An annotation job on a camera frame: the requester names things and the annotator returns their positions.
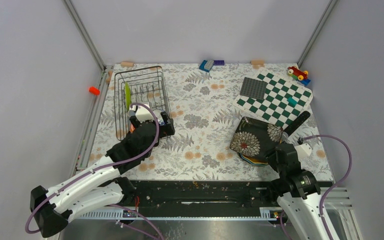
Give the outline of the black square plate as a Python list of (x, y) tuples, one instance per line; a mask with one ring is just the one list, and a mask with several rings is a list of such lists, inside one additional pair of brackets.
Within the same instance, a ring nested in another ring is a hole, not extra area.
[(244, 116), (232, 136), (229, 148), (245, 157), (263, 160), (281, 143), (282, 134), (280, 126)]

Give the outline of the grey lego baseplate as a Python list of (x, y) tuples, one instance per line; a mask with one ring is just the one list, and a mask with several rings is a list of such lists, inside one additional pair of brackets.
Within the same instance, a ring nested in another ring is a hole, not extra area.
[(262, 80), (245, 77), (239, 94), (258, 100), (264, 100), (268, 83)]

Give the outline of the tan wooden block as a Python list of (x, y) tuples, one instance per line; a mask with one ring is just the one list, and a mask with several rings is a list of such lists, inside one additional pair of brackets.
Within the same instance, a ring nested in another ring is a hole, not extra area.
[(265, 64), (265, 61), (262, 59), (253, 59), (250, 61), (250, 64), (253, 66), (263, 66)]
[(133, 62), (129, 62), (129, 61), (122, 61), (120, 63), (121, 67), (126, 67), (126, 68), (132, 68), (132, 67), (134, 67), (134, 65), (135, 64)]

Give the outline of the blue white patterned bowl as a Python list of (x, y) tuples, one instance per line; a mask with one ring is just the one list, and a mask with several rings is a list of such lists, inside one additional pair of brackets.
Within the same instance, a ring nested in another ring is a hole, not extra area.
[(160, 126), (164, 126), (167, 124), (168, 116), (167, 116), (167, 113), (165, 111), (159, 111), (158, 110), (155, 115), (157, 116), (158, 124)]

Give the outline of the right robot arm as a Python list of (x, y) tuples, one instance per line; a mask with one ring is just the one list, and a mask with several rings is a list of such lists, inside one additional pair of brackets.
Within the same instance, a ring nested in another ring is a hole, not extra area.
[(277, 145), (269, 165), (279, 178), (269, 183), (264, 198), (282, 208), (300, 239), (338, 240), (320, 185), (310, 171), (301, 167), (295, 146), (285, 142)]

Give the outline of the colourful toy car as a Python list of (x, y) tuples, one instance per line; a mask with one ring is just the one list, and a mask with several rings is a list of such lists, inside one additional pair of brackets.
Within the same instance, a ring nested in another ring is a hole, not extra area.
[(307, 70), (301, 71), (298, 67), (289, 66), (287, 68), (287, 74), (304, 86), (307, 86), (311, 82), (308, 78), (309, 72)]

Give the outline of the yellow dotted plate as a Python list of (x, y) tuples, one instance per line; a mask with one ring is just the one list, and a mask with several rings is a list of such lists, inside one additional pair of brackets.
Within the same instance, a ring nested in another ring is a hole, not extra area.
[(245, 162), (249, 163), (250, 165), (253, 165), (253, 166), (267, 166), (268, 163), (267, 162), (260, 162), (260, 161), (257, 161), (255, 160), (254, 158), (248, 158), (246, 156), (241, 156), (242, 160), (244, 160)]

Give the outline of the green white checkerboard mat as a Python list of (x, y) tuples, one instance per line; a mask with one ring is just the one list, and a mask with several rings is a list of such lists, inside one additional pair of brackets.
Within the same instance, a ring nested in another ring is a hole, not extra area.
[[(299, 85), (290, 77), (261, 70), (256, 79), (267, 83), (263, 100), (238, 95), (233, 105), (253, 117), (285, 129), (301, 112), (307, 110), (313, 100), (312, 91)], [(295, 107), (288, 104), (287, 99), (297, 101)]]

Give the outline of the purple lego brick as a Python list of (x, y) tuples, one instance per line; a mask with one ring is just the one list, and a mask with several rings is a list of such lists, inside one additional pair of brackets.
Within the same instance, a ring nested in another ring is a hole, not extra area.
[(225, 61), (224, 60), (214, 60), (213, 61), (213, 65), (214, 66), (224, 66), (225, 65)]

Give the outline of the green utensil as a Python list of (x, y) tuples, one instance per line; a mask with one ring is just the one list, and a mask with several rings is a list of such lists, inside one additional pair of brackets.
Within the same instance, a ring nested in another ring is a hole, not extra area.
[(131, 101), (131, 90), (130, 90), (130, 86), (127, 82), (124, 83), (124, 96), (125, 96), (125, 110), (126, 111), (129, 111), (130, 109), (130, 105), (132, 103)]

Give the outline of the blue dotted plate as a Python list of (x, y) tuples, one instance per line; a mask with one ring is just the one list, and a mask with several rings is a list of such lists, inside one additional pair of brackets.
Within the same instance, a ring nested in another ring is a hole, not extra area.
[(246, 163), (250, 164), (251, 166), (255, 166), (255, 167), (265, 167), (265, 166), (268, 166), (269, 164), (266, 162), (266, 161), (259, 161), (257, 159), (254, 159), (254, 158), (251, 158), (251, 157), (248, 157), (248, 156), (245, 156), (241, 153), (237, 153), (237, 155), (243, 160), (245, 161)]

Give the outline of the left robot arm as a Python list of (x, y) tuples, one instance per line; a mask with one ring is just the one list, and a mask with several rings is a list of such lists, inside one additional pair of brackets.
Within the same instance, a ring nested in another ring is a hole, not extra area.
[(84, 213), (119, 202), (132, 204), (135, 188), (122, 175), (148, 158), (160, 139), (175, 134), (174, 121), (166, 112), (160, 113), (163, 123), (154, 117), (153, 113), (145, 121), (132, 117), (134, 130), (84, 171), (52, 187), (33, 188), (26, 232), (49, 238)]

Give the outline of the orange red wall button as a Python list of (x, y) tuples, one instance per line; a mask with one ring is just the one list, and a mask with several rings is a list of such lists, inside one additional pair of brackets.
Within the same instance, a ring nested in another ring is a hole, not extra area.
[(94, 96), (99, 96), (100, 93), (101, 93), (101, 91), (98, 88), (94, 87), (94, 86), (90, 86), (88, 91), (89, 91), (89, 93), (91, 93)]

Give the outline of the floral table mat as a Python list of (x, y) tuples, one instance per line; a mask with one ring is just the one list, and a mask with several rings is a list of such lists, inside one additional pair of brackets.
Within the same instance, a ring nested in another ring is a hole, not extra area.
[[(162, 139), (149, 158), (125, 176), (130, 180), (221, 180), (271, 181), (278, 177), (269, 166), (255, 167), (232, 150), (230, 142), (243, 116), (250, 116), (233, 101), (239, 95), (244, 77), (254, 77), (261, 70), (288, 78), (287, 67), (296, 63), (265, 63), (264, 67), (245, 63), (226, 63), (207, 73), (199, 70), (199, 63), (148, 63), (133, 67), (115, 64), (114, 72), (151, 66), (161, 66), (174, 120), (175, 135)], [(124, 136), (123, 128), (116, 130), (114, 114), (114, 79), (101, 111), (100, 121), (89, 150), (88, 167)], [(300, 160), (302, 167), (311, 171), (319, 181), (334, 179), (320, 138), (308, 140), (312, 153)]]

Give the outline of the teal small block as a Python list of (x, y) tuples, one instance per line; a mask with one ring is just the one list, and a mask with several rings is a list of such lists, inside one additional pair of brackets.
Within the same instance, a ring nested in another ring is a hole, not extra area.
[(290, 106), (292, 106), (292, 107), (295, 107), (295, 106), (298, 104), (298, 102), (297, 102), (295, 99), (293, 99), (292, 97), (289, 97), (289, 98), (287, 99), (287, 102), (288, 102), (288, 104), (289, 104)]

